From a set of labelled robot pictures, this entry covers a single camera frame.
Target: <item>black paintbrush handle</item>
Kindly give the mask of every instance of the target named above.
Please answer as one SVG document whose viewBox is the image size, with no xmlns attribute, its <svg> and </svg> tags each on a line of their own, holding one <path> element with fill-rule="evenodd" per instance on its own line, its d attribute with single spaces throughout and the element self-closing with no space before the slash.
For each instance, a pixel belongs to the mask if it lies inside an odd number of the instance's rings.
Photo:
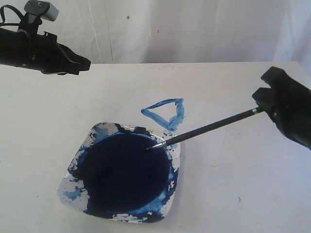
<svg viewBox="0 0 311 233">
<path fill-rule="evenodd" d="M 239 120 L 243 120 L 245 118 L 251 117 L 251 116 L 253 116 L 253 115 L 257 114 L 257 113 L 261 113 L 261 112 L 263 112 L 263 110 L 261 108 L 259 108 L 259 107 L 255 108 L 255 109 L 252 109 L 252 110 L 248 110 L 246 112 L 243 112 L 243 113 L 240 113 L 240 114 L 228 117 L 226 119 L 217 121 L 217 122 L 212 123 L 210 125 L 203 126 L 203 127 L 199 128 L 199 129 L 192 130 L 190 132 L 187 132 L 187 133 L 178 135 L 176 137 L 173 137 L 171 139 L 168 139 L 168 140 L 166 140 L 165 145 L 169 146 L 169 145 L 172 145 L 172 144 L 176 144 L 176 143 L 185 141 L 185 140 L 187 140 L 189 138 L 196 137 L 196 136 L 198 136 L 200 134 L 204 134 L 204 133 L 207 133 L 209 131 L 218 129 L 220 127 L 223 127 L 225 125 L 232 124 L 234 122 L 237 122 Z"/>
</svg>

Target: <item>white tabletop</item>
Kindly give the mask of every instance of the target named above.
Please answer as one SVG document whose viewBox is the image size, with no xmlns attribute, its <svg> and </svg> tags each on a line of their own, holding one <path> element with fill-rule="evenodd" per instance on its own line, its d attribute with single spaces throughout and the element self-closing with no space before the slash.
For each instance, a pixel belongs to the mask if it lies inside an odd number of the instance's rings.
<svg viewBox="0 0 311 233">
<path fill-rule="evenodd" d="M 310 232 L 310 150 L 283 137 L 265 113 L 227 126 L 211 154 L 216 162 L 182 146 L 175 199 L 158 223 L 88 216 L 56 194 L 90 128 L 122 120 L 142 91 L 237 114 L 256 106 L 251 95 L 267 86 L 260 77 L 270 66 L 310 88 L 297 62 L 92 65 L 80 76 L 0 66 L 0 232 Z"/>
</svg>

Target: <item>white curtain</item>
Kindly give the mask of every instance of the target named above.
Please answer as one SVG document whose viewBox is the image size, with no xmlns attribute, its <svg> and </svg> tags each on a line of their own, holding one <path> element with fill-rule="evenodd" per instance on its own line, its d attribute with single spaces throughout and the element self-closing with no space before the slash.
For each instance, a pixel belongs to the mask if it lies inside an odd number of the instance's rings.
<svg viewBox="0 0 311 233">
<path fill-rule="evenodd" d="M 0 0 L 21 11 L 25 2 Z M 39 31 L 93 63 L 294 60 L 311 73 L 311 0 L 50 2 L 59 17 Z"/>
</svg>

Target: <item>robotic arm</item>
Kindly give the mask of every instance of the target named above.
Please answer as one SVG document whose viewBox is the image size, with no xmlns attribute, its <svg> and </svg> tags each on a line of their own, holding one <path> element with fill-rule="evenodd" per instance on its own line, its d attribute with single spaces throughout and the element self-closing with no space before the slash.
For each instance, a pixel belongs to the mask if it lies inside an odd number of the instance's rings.
<svg viewBox="0 0 311 233">
<path fill-rule="evenodd" d="M 20 23 L 5 23 L 4 9 L 14 11 Z M 57 43 L 57 36 L 44 32 L 38 35 L 42 18 L 55 21 L 58 10 L 49 2 L 29 0 L 24 8 L 26 14 L 11 5 L 0 8 L 0 64 L 39 70 L 43 74 L 75 74 L 87 71 L 91 62 L 75 54 L 68 47 Z M 18 26 L 17 32 L 1 28 Z"/>
</svg>

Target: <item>blue paint stroke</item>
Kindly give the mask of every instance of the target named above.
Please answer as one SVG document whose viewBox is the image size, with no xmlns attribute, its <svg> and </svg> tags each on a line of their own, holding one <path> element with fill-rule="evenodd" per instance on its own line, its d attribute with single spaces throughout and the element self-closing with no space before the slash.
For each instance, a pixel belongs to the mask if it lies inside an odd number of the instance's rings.
<svg viewBox="0 0 311 233">
<path fill-rule="evenodd" d="M 163 100 L 154 105 L 151 105 L 147 108 L 142 109 L 141 113 L 144 114 L 146 117 L 151 118 L 152 120 L 154 120 L 156 123 L 158 123 L 163 128 L 167 129 L 168 131 L 176 131 L 177 126 L 181 124 L 184 120 L 185 109 L 183 106 L 183 101 L 184 101 L 183 98 Z M 170 122 L 167 122 L 165 119 L 160 117 L 158 114 L 152 113 L 149 111 L 149 109 L 154 109 L 162 105 L 173 103 L 173 102 L 176 105 L 176 115 L 171 117 Z"/>
<path fill-rule="evenodd" d="M 75 187 L 75 190 L 76 191 L 73 191 L 73 192 L 68 192 L 68 191 L 65 191 L 63 192 L 63 194 L 68 197 L 69 199 L 71 200 L 76 200 L 77 197 L 80 197 L 81 196 L 81 193 L 84 192 L 84 190 L 82 191 L 82 189 L 84 188 L 78 188 L 78 186 Z"/>
</svg>

